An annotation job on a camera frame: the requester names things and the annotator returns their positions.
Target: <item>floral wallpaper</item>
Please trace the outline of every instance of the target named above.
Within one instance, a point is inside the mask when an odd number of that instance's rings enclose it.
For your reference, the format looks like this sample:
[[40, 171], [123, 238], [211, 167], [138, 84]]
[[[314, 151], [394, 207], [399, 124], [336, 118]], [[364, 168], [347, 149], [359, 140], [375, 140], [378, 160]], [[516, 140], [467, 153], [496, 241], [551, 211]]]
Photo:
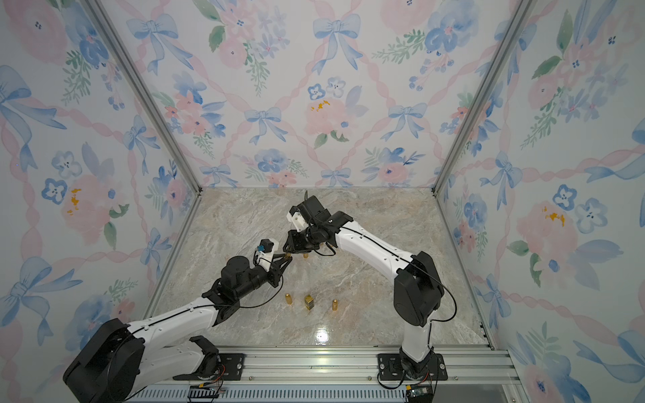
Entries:
[[534, 403], [645, 402], [644, 16], [538, 0], [440, 194]]
[[141, 317], [195, 195], [78, 2], [0, 10], [0, 400], [69, 402], [67, 365]]
[[233, 187], [432, 186], [516, 4], [103, 2], [197, 178]]

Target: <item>mounting plate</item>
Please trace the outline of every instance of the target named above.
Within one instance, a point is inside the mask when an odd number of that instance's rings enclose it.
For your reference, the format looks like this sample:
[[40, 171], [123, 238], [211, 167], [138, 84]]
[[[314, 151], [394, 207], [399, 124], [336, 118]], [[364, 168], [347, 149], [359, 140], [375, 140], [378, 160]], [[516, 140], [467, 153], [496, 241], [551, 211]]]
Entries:
[[[403, 367], [401, 366], [401, 356], [399, 354], [378, 354], [377, 358], [379, 361], [379, 378], [381, 380], [401, 380]], [[448, 380], [448, 371], [446, 370], [443, 356], [434, 353], [428, 361], [428, 369], [433, 380], [437, 379], [435, 378], [437, 368], [439, 369], [439, 380]], [[406, 377], [406, 380], [417, 379]]]
[[[242, 369], [244, 368], [244, 354], [241, 353], [227, 353], [220, 354], [219, 358], [222, 360], [222, 364], [226, 368], [224, 375], [222, 375], [222, 380], [241, 380], [242, 379]], [[187, 374], [187, 375], [177, 375], [172, 377], [174, 380], [203, 380], [197, 375]]]

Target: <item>marble surface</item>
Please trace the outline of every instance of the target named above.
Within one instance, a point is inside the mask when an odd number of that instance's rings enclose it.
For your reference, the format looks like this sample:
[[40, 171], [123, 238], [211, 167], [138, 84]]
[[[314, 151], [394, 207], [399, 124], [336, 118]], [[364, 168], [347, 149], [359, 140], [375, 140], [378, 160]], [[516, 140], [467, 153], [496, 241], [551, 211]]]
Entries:
[[[186, 304], [210, 289], [226, 261], [251, 259], [262, 238], [275, 238], [281, 250], [291, 229], [286, 213], [304, 198], [305, 189], [238, 188], [205, 190], [180, 256], [166, 283], [156, 313]], [[487, 344], [479, 315], [459, 267], [450, 234], [428, 189], [309, 189], [330, 213], [351, 215], [368, 231], [392, 245], [430, 254], [442, 282], [459, 310], [454, 320], [433, 323], [435, 344]], [[242, 300], [251, 306], [270, 298], [277, 288], [265, 284]], [[291, 294], [287, 305], [284, 295]], [[308, 311], [307, 294], [315, 300]], [[332, 300], [339, 301], [332, 311]], [[226, 322], [200, 334], [215, 345], [400, 344], [403, 320], [394, 310], [392, 285], [356, 256], [337, 250], [334, 257], [294, 255], [284, 273], [284, 287], [261, 308], [240, 309]], [[449, 317], [453, 302], [446, 293], [439, 318]]]

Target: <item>black cable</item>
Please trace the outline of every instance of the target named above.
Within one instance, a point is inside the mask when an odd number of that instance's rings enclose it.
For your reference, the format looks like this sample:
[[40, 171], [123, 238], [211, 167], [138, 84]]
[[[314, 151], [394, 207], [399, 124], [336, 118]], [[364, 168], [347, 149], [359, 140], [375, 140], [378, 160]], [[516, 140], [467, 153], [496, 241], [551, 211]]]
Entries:
[[403, 380], [405, 379], [405, 371], [403, 371], [401, 375], [402, 376], [401, 376], [401, 380], [399, 381], [399, 384], [396, 385], [394, 388], [391, 386], [385, 386], [384, 384], [381, 383], [381, 372], [378, 372], [378, 374], [376, 374], [376, 381], [379, 383], [379, 385], [381, 385], [385, 389], [395, 390], [395, 389], [398, 389], [401, 385], [403, 385]]
[[369, 236], [367, 236], [367, 235], [363, 234], [362, 232], [358, 232], [358, 231], [356, 231], [356, 230], [353, 230], [353, 229], [351, 229], [351, 228], [347, 228], [347, 227], [345, 227], [345, 226], [341, 226], [340, 228], [344, 228], [345, 230], [349, 230], [349, 231], [352, 231], [352, 232], [355, 232], [355, 233], [359, 234], [361, 237], [364, 237], [364, 238], [366, 238], [366, 239], [368, 239], [368, 240], [370, 240], [370, 241], [374, 242], [374, 244], [376, 244], [378, 247], [380, 247], [380, 248], [381, 248], [381, 249], [383, 249], [384, 251], [386, 251], [386, 252], [390, 253], [392, 256], [396, 257], [397, 259], [403, 260], [405, 263], [411, 264], [412, 266], [416, 267], [419, 271], [421, 271], [422, 273], [424, 273], [425, 275], [427, 275], [429, 278], [431, 278], [432, 280], [434, 280], [437, 284], [439, 284], [441, 287], [443, 287], [443, 288], [444, 288], [444, 290], [446, 290], [446, 291], [448, 292], [448, 294], [450, 294], [450, 297], [452, 298], [452, 301], [453, 301], [453, 303], [455, 304], [455, 311], [453, 312], [452, 316], [451, 316], [450, 318], [448, 318], [448, 319], [430, 319], [430, 322], [449, 322], [449, 321], [453, 320], [453, 319], [455, 318], [455, 316], [457, 316], [457, 300], [455, 299], [455, 296], [454, 296], [454, 295], [452, 295], [452, 292], [450, 292], [450, 290], [448, 289], [448, 287], [446, 287], [446, 286], [445, 286], [441, 281], [437, 280], [434, 276], [431, 276], [427, 271], [425, 271], [424, 269], [422, 269], [422, 268], [418, 267], [418, 266], [417, 266], [416, 264], [414, 264], [413, 262], [410, 262], [410, 261], [408, 261], [408, 260], [406, 260], [406, 259], [402, 258], [401, 256], [398, 256], [396, 253], [392, 252], [391, 250], [389, 250], [389, 249], [388, 249], [388, 248], [386, 248], [385, 246], [383, 246], [383, 245], [379, 244], [378, 242], [376, 242], [375, 240], [373, 240], [373, 239], [372, 239], [372, 238], [370, 238]]

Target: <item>gold object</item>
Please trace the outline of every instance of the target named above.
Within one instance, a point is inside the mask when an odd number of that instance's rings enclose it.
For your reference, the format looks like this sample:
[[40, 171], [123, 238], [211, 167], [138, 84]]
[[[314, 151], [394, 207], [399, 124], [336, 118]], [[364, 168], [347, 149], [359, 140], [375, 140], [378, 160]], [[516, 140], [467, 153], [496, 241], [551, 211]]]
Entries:
[[304, 305], [308, 310], [311, 310], [313, 308], [313, 297], [311, 295], [307, 295], [304, 298]]

